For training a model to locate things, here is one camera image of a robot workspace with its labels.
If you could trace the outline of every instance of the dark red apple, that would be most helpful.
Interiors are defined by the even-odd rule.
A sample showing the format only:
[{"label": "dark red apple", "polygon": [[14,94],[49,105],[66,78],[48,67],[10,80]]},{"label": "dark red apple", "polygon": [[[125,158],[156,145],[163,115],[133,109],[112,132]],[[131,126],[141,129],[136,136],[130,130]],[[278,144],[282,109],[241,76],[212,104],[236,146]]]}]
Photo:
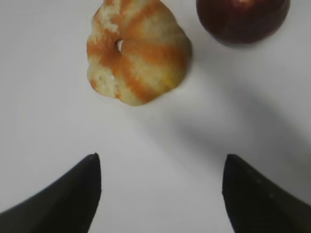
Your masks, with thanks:
[{"label": "dark red apple", "polygon": [[282,25],[290,0],[197,0],[196,7],[201,24],[217,40],[250,44]]}]

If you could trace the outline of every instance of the hole in peel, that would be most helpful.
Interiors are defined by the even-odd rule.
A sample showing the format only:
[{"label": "hole in peel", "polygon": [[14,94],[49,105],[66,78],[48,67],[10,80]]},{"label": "hole in peel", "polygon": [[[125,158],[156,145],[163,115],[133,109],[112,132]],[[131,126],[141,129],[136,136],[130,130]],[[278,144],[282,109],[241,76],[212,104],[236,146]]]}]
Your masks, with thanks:
[{"label": "hole in peel", "polygon": [[116,49],[117,49],[119,52],[121,52],[122,44],[123,44],[123,40],[122,40],[122,39],[117,40],[116,43],[115,43]]}]

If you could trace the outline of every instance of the white background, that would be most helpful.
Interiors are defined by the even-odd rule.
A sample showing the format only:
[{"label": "white background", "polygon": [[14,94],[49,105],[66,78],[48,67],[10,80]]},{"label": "white background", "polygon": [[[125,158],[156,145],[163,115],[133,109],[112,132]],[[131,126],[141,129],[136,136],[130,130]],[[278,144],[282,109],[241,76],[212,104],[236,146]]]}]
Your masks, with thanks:
[{"label": "white background", "polygon": [[221,195],[236,153],[311,203],[311,1],[244,49],[217,43],[195,0],[164,0],[194,61],[175,91],[142,107],[99,97],[86,40],[101,0],[0,0],[0,212],[100,155],[90,233],[232,233]]}]

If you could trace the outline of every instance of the black pointed object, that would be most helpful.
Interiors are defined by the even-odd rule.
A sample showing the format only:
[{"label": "black pointed object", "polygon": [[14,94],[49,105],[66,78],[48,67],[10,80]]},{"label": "black pointed object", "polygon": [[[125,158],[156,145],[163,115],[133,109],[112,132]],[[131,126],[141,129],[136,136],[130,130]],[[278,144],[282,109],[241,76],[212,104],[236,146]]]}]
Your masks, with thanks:
[{"label": "black pointed object", "polygon": [[91,154],[21,204],[0,214],[0,233],[87,233],[100,200],[101,168]]},{"label": "black pointed object", "polygon": [[228,155],[223,196],[236,233],[311,233],[311,207]]}]

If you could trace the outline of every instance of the white table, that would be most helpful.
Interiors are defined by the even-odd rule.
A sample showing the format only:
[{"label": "white table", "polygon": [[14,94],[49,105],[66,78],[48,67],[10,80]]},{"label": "white table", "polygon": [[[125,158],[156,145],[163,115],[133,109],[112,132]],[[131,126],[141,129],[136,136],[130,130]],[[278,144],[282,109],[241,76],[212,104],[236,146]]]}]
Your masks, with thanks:
[{"label": "white table", "polygon": [[195,0],[163,0],[193,42],[180,88],[142,107],[99,97],[86,40],[101,0],[0,1],[0,212],[97,152],[90,233],[232,233],[221,182],[236,153],[311,203],[311,1],[249,49],[217,43]]}]

